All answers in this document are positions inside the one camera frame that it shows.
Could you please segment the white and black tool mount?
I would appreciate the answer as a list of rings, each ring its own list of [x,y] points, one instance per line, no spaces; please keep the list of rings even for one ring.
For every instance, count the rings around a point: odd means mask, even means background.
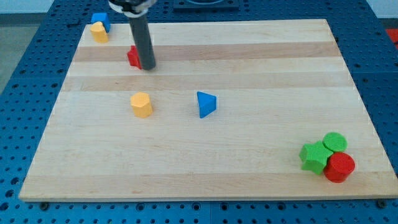
[[[109,0],[110,8],[127,17],[141,17],[157,0]]]

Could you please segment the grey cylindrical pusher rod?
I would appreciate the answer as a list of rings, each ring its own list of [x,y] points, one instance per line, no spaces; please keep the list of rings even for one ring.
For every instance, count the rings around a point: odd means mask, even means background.
[[[156,66],[153,45],[146,15],[129,19],[140,65],[143,70],[152,70]]]

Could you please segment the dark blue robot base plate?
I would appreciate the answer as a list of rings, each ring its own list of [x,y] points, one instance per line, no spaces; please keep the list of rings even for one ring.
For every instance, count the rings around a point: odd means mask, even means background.
[[[222,9],[239,9],[240,0],[174,0],[174,12],[216,11]]]

